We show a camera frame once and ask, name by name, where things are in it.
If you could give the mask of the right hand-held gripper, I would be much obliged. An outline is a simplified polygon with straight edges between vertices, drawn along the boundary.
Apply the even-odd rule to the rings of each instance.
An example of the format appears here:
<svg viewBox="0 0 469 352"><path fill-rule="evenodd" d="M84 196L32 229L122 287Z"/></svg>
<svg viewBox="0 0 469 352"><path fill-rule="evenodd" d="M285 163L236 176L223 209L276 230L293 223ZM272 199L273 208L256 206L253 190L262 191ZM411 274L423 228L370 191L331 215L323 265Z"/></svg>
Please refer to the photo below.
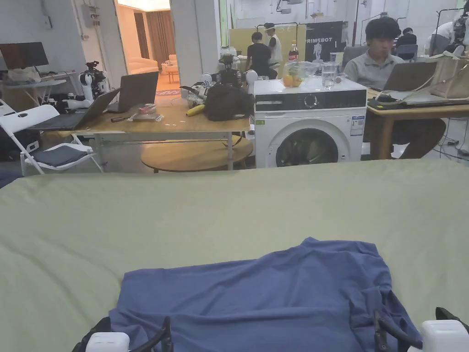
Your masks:
<svg viewBox="0 0 469 352"><path fill-rule="evenodd" d="M374 311L374 345L376 352L389 352L387 335L398 342L398 352L407 352L411 347L423 352L465 352L466 331L469 325L442 307L435 308L436 320L424 321L421 326L422 340L416 340L394 328L379 313Z"/></svg>

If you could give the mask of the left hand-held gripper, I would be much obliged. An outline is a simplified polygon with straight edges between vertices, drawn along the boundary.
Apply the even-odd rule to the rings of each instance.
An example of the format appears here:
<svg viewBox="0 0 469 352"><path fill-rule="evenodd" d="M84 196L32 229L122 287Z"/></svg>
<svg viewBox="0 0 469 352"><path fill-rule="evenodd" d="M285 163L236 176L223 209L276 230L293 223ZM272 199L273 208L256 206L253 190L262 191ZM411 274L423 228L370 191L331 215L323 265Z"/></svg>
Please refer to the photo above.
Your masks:
<svg viewBox="0 0 469 352"><path fill-rule="evenodd" d="M162 352L173 351L169 316L165 316L161 329L148 340L144 351L152 352L158 344ZM111 332L110 317L104 317L74 346L72 352L128 352L129 345L129 336L122 332Z"/></svg>

